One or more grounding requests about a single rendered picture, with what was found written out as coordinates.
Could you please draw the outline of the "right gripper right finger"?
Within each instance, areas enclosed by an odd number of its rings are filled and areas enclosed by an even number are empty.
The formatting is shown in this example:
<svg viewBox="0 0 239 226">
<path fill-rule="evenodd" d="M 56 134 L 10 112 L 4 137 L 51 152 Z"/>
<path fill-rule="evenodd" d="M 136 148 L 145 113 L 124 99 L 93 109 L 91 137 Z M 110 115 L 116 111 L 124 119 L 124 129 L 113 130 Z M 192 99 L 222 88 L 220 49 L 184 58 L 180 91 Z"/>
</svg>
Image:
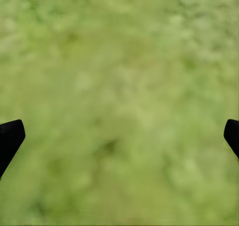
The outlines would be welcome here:
<svg viewBox="0 0 239 226">
<path fill-rule="evenodd" d="M 239 158 L 239 121 L 233 119 L 227 120 L 224 138 Z"/>
</svg>

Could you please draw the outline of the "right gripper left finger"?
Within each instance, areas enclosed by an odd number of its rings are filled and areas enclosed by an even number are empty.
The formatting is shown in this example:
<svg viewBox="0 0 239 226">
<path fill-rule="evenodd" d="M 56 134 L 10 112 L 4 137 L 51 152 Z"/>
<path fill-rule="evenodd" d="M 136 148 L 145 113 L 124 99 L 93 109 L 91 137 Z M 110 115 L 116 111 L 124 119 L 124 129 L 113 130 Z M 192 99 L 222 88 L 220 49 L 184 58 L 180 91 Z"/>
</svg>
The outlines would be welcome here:
<svg viewBox="0 0 239 226">
<path fill-rule="evenodd" d="M 0 125 L 0 178 L 24 139 L 25 130 L 20 119 Z"/>
</svg>

